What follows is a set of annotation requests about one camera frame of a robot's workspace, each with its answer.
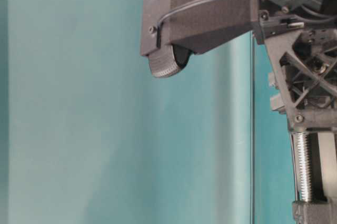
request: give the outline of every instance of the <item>turquoise background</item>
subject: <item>turquoise background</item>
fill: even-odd
[[[1,0],[1,223],[249,223],[249,35],[159,80],[141,14]]]
[[[270,97],[277,90],[269,87],[272,71],[265,46],[255,55],[255,223],[295,223],[295,200],[291,145],[286,115],[272,112]]]

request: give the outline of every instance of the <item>vertical edge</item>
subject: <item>vertical edge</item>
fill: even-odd
[[[255,37],[251,32],[251,224],[255,224]]]
[[[0,222],[8,223],[8,0],[0,0]]]

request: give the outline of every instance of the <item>threaded rod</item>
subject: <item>threaded rod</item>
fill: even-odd
[[[301,179],[300,190],[301,198],[304,202],[311,202],[313,200],[310,142],[308,136],[308,133],[293,133],[293,137],[297,141],[299,173]]]

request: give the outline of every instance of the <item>bolt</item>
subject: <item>bolt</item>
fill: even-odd
[[[295,122],[302,123],[304,121],[304,117],[302,115],[295,116]]]
[[[150,28],[148,28],[148,32],[150,34],[154,34],[157,31],[157,28],[155,26],[151,26]]]
[[[287,13],[289,13],[289,8],[288,7],[286,7],[286,6],[284,6],[284,7],[282,7],[282,12],[283,13],[285,13],[285,14],[287,14]]]
[[[308,133],[292,133],[294,140],[297,142],[297,151],[299,157],[300,172],[300,191],[301,198],[304,202],[313,200],[312,192],[312,175],[311,175],[311,158],[310,158],[310,141]]]

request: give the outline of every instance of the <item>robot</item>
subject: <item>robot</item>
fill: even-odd
[[[246,32],[264,44],[286,114],[300,224],[337,223],[337,0],[144,0],[141,55],[170,77]]]

